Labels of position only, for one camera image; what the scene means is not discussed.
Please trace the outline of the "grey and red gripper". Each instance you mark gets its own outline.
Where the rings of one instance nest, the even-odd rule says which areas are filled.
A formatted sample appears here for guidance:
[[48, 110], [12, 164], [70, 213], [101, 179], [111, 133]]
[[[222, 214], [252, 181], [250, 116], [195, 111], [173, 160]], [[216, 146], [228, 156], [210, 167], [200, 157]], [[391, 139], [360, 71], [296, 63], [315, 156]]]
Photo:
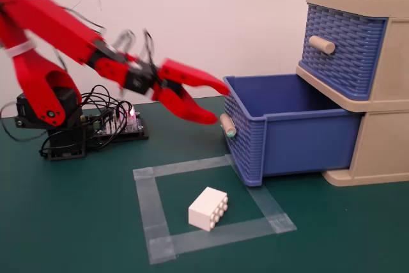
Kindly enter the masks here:
[[[159, 78], [162, 80], [162, 88], [154, 87], [160, 81]], [[192, 87], [208, 86], [222, 95], [229, 93], [228, 87], [216, 77], [171, 59], [163, 62], [158, 74], [153, 63], [144, 61], [129, 63], [123, 88], [142, 95], [153, 89], [152, 100], [159, 101], [175, 116], [203, 125], [216, 123], [216, 115], [197, 105], [183, 88], [184, 84]]]

